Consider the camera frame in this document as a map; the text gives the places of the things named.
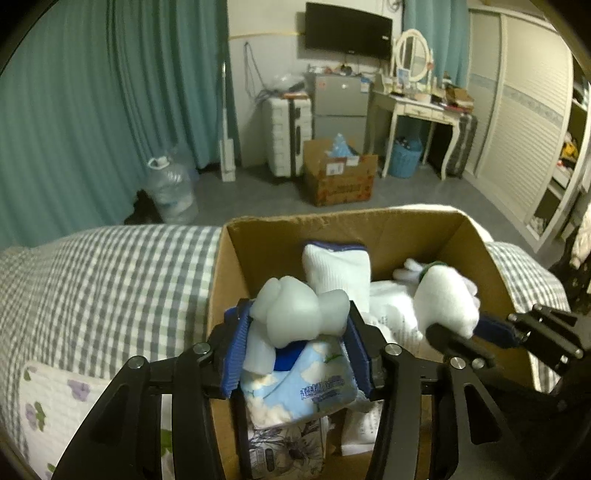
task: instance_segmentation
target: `paper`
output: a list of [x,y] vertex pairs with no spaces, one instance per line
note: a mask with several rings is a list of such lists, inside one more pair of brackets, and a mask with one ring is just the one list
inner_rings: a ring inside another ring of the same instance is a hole
[[356,167],[357,165],[359,165],[359,156],[355,156],[355,157],[347,157],[347,162],[345,162],[345,164],[348,167]]
[[345,164],[342,162],[334,162],[326,165],[326,176],[342,175],[345,171]]

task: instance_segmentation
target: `teal curtain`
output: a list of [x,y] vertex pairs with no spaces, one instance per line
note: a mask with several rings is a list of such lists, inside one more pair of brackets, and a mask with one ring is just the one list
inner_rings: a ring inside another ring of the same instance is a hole
[[467,0],[405,0],[404,30],[419,30],[433,49],[433,74],[439,82],[448,72],[452,82],[466,86],[470,42]]
[[225,44],[223,0],[55,3],[0,76],[0,249],[122,223],[174,145],[218,162]]

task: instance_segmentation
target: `floral pillowcase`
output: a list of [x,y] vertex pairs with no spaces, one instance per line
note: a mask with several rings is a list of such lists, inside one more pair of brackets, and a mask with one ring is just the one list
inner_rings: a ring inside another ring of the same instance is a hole
[[[27,362],[19,386],[21,428],[29,465],[42,480],[51,479],[66,447],[109,382]],[[163,480],[172,480],[171,395],[163,395],[161,412]]]

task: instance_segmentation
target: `plastic bag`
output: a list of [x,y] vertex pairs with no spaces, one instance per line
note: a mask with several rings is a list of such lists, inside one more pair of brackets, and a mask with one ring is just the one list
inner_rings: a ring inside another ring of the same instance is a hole
[[331,158],[353,157],[353,152],[351,152],[351,149],[347,145],[347,141],[342,134],[336,134],[335,140],[333,141],[333,148],[327,153]]
[[272,82],[268,85],[268,88],[279,93],[287,93],[294,91],[294,87],[299,83],[302,84],[302,88],[296,89],[296,91],[303,90],[305,88],[306,79],[303,75],[297,73],[286,73],[285,75],[274,77]]

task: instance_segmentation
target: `blue tissue package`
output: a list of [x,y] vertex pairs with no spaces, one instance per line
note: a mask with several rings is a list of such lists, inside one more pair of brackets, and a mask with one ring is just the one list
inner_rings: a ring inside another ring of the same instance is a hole
[[357,386],[337,337],[306,344],[290,371],[243,371],[240,386],[256,429],[319,419],[353,402]]
[[336,134],[335,140],[333,141],[333,148],[327,152],[327,154],[331,158],[353,157],[353,152],[351,152],[351,149],[347,145],[347,141],[342,134]]

